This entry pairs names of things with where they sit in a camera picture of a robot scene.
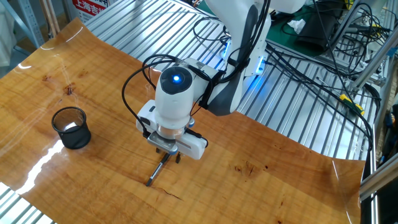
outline wooden table surface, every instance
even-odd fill
[[[202,159],[173,157],[146,187],[162,155],[121,99],[140,67],[79,20],[36,50],[0,80],[0,181],[57,223],[359,223],[363,161],[323,156],[239,113],[197,113]],[[126,92],[137,112],[154,97],[142,75]],[[64,148],[51,126],[66,106],[87,114],[83,149]]]

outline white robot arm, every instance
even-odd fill
[[[304,1],[276,0],[271,6],[292,13]],[[180,152],[194,159],[201,158],[207,140],[188,129],[194,123],[190,117],[192,104],[200,100],[201,106],[216,116],[234,112],[241,100],[244,76],[256,74],[255,69],[267,56],[266,35],[271,26],[268,0],[206,0],[206,3],[231,35],[226,71],[187,58],[162,72],[155,100],[149,101],[138,114],[150,132],[147,138],[150,144],[170,155]],[[139,122],[136,126],[143,131]]]

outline black pen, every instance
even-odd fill
[[[162,168],[163,164],[166,163],[166,161],[169,159],[170,154],[166,153],[163,157],[163,159],[161,160],[161,162],[159,163],[159,165],[157,166],[155,172],[151,175],[151,177],[149,178],[146,186],[149,187],[150,184],[152,183],[153,179],[156,177],[157,173],[160,171],[160,169]]]

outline white cloth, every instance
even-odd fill
[[[290,21],[287,25],[291,26],[297,34],[300,34],[301,30],[303,30],[303,27],[305,26],[305,21],[303,19],[299,21]]]

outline sign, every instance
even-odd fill
[[[71,18],[79,17],[82,22],[89,21],[117,0],[69,0]]]

